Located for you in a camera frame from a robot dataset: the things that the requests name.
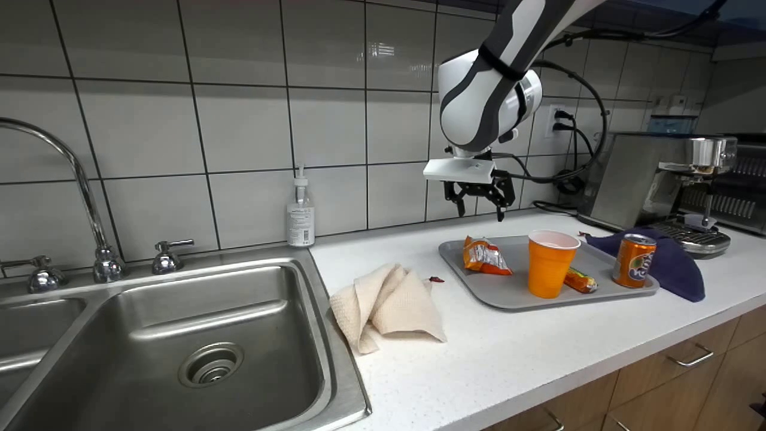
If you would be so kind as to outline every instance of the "cable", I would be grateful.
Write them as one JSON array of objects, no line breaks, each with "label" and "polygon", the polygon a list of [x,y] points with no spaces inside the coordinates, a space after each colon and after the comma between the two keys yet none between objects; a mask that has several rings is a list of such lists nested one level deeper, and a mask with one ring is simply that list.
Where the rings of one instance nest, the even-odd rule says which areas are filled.
[{"label": "cable", "polygon": [[581,136],[581,141],[585,141],[585,146],[590,149],[590,155],[593,158],[596,155],[596,152],[593,152],[593,144],[592,144],[592,138],[578,126],[578,122],[574,124],[553,124],[553,130],[568,130],[568,131],[572,131],[574,134],[574,152],[578,152],[578,136]]},{"label": "cable", "polygon": [[533,65],[537,65],[537,67],[544,67],[544,70],[555,70],[555,71],[568,74],[570,80],[579,81],[579,84],[593,95],[593,101],[596,101],[596,106],[599,106],[599,111],[600,111],[600,136],[599,136],[596,152],[593,152],[592,155],[593,155],[593,161],[599,161],[599,155],[600,155],[600,152],[603,152],[603,144],[606,144],[606,131],[609,131],[609,130],[606,130],[606,114],[609,114],[609,113],[606,113],[606,106],[603,106],[599,90],[596,90],[585,76],[574,74],[574,71],[568,70],[568,67],[561,67],[561,65],[549,62],[549,61],[537,61]]},{"label": "cable", "polygon": [[574,32],[574,34],[565,34],[561,39],[553,39],[544,50],[550,50],[555,46],[572,46],[578,39],[606,39],[606,40],[669,40],[669,39],[678,39],[685,32],[700,26],[701,22],[709,20],[718,20],[720,8],[728,0],[714,0],[707,10],[701,10],[697,16],[691,16],[689,22],[679,23],[679,26],[670,26],[664,32],[620,32],[620,29],[587,29],[587,32]]},{"label": "cable", "polygon": [[559,177],[537,177],[537,174],[531,174],[526,162],[515,153],[493,153],[493,158],[513,158],[524,173],[524,174],[509,173],[509,177],[515,177],[515,180],[529,180],[529,183],[538,183],[538,185],[553,185],[559,180]]}]

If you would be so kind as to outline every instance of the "appliance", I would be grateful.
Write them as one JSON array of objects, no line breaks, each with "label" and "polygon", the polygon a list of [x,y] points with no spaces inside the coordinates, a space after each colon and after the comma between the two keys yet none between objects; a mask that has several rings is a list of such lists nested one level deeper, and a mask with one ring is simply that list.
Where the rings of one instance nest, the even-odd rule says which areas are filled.
[{"label": "appliance", "polygon": [[736,168],[736,136],[614,134],[590,220],[624,229],[645,225],[676,237],[694,257],[718,257],[730,237],[718,233],[718,186]]}]

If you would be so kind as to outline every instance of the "white tile wall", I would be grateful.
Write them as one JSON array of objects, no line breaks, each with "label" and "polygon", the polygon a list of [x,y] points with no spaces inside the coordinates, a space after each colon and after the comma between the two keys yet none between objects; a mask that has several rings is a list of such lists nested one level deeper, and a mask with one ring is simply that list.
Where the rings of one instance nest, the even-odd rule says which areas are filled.
[{"label": "white tile wall", "polygon": [[107,180],[124,259],[150,259],[156,241],[193,239],[186,251],[217,249],[209,185],[196,177]]},{"label": "white tile wall", "polygon": [[282,0],[292,87],[363,87],[363,5]]},{"label": "white tile wall", "polygon": [[213,174],[210,186],[221,246],[286,241],[286,205],[292,202],[289,171]]},{"label": "white tile wall", "polygon": [[186,84],[82,81],[80,90],[106,177],[203,173]]},{"label": "white tile wall", "polygon": [[[91,183],[104,227],[112,237],[104,189]],[[94,235],[88,213],[80,203],[74,183],[0,185],[0,260],[18,260],[45,253],[59,265],[94,263]]]},{"label": "white tile wall", "polygon": [[209,171],[292,168],[286,88],[196,87]]},{"label": "white tile wall", "polygon": [[429,94],[368,90],[368,161],[429,158]]},{"label": "white tile wall", "polygon": [[176,0],[55,0],[77,76],[190,80]]},{"label": "white tile wall", "polygon": [[[422,180],[447,146],[434,70],[477,49],[491,20],[413,0],[9,0],[0,114],[51,130],[101,174],[98,205],[130,260],[150,259],[158,239],[193,237],[191,251],[282,241],[296,162],[308,166],[318,235],[444,220],[456,205]],[[669,44],[592,40],[544,58],[587,76],[622,131],[646,130],[658,101],[679,95],[697,113],[711,80],[709,50]],[[542,74],[544,108],[495,152],[555,174],[572,134],[550,131],[553,111],[574,113],[592,141],[600,122],[578,81]],[[0,130],[0,144],[0,259],[45,251],[88,265],[71,173],[21,134]],[[513,208],[555,198],[550,185],[515,180],[515,191]],[[64,220],[33,197],[57,202]],[[475,213],[493,205],[469,197]]]},{"label": "white tile wall", "polygon": [[[0,76],[0,114],[47,130],[97,174],[71,81]],[[71,180],[64,158],[26,134],[0,130],[0,144],[0,183]]]},{"label": "white tile wall", "polygon": [[277,0],[182,0],[193,81],[286,84]]},{"label": "white tile wall", "polygon": [[363,94],[289,88],[295,161],[363,162]]},{"label": "white tile wall", "polygon": [[430,88],[434,11],[367,8],[367,87]]},{"label": "white tile wall", "polygon": [[0,15],[0,71],[68,76],[64,50],[47,0],[12,0]]},{"label": "white tile wall", "polygon": [[335,235],[367,227],[363,168],[308,171],[308,195],[317,210],[317,235]]},{"label": "white tile wall", "polygon": [[368,227],[422,223],[424,216],[424,162],[368,168]]}]

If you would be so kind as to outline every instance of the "can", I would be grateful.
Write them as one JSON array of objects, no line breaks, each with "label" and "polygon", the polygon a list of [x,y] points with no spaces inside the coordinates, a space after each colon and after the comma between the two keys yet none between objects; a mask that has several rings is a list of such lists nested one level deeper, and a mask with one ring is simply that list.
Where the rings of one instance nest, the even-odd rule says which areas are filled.
[{"label": "can", "polygon": [[654,251],[655,241],[652,237],[638,233],[624,235],[615,260],[615,283],[624,288],[645,288]]}]

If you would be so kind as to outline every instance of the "wall tile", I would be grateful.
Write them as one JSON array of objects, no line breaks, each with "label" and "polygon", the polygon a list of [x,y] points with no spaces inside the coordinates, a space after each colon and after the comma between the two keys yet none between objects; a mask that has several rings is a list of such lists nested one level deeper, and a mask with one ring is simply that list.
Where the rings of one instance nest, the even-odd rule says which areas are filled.
[{"label": "wall tile", "polygon": [[368,227],[422,223],[424,210],[424,162],[368,168]]},{"label": "wall tile", "polygon": [[[590,52],[590,40],[578,40],[574,46],[559,46],[542,58],[572,70],[574,74],[585,76],[585,62]],[[581,84],[570,80],[562,71],[537,67],[537,71],[544,76],[544,95],[579,95]]]},{"label": "wall tile", "polygon": [[150,259],[156,241],[193,239],[186,251],[215,249],[209,185],[198,177],[106,183],[126,260]]},{"label": "wall tile", "polygon": [[367,87],[430,88],[434,15],[367,8]]},{"label": "wall tile", "polygon": [[213,174],[221,246],[286,241],[292,173]]},{"label": "wall tile", "polygon": [[600,98],[615,98],[622,74],[627,44],[622,40],[592,40],[590,56],[585,62],[585,80],[590,80]]},{"label": "wall tile", "polygon": [[[446,198],[446,186],[444,183],[429,183],[429,208],[427,208],[427,220],[447,220],[458,219],[458,205]],[[477,216],[477,198],[465,197],[465,216]]]},{"label": "wall tile", "polygon": [[190,80],[176,0],[55,0],[77,76]]},{"label": "wall tile", "polygon": [[70,74],[47,0],[8,0],[0,5],[0,71]]},{"label": "wall tile", "polygon": [[363,168],[308,171],[308,195],[317,210],[317,235],[367,227]]},{"label": "wall tile", "polygon": [[363,94],[289,88],[295,162],[363,162]]},{"label": "wall tile", "polygon": [[[70,80],[0,76],[0,117],[15,117],[63,138],[94,177],[94,155]],[[0,183],[71,180],[68,161],[43,141],[0,130]]]},{"label": "wall tile", "polygon": [[368,161],[429,158],[429,94],[368,90]]},{"label": "wall tile", "polygon": [[617,98],[652,101],[658,61],[660,49],[646,44],[629,44]]},{"label": "wall tile", "polygon": [[82,81],[106,177],[203,173],[186,84]]},{"label": "wall tile", "polygon": [[687,106],[700,111],[709,90],[714,74],[711,52],[689,52],[685,80],[679,94],[687,98]]},{"label": "wall tile", "polygon": [[[550,177],[565,168],[565,155],[559,153],[559,155],[526,158],[526,168],[537,177]],[[538,185],[538,183],[524,180],[524,195],[517,208],[533,208],[533,202],[555,202],[555,198],[559,198],[559,191],[553,185]]]},{"label": "wall tile", "polygon": [[544,101],[542,108],[533,113],[531,122],[531,138],[529,138],[529,155],[542,153],[565,153],[570,146],[570,131],[553,131],[555,111],[574,113],[574,101]]},{"label": "wall tile", "polygon": [[292,87],[363,87],[363,5],[282,0]]},{"label": "wall tile", "polygon": [[277,0],[182,0],[193,81],[286,84]]},{"label": "wall tile", "polygon": [[292,168],[288,90],[196,87],[209,171]]},{"label": "wall tile", "polygon": [[[91,191],[104,229],[112,239],[101,185],[91,183]],[[0,260],[45,253],[55,265],[94,263],[88,210],[74,183],[3,185],[0,202]]]}]

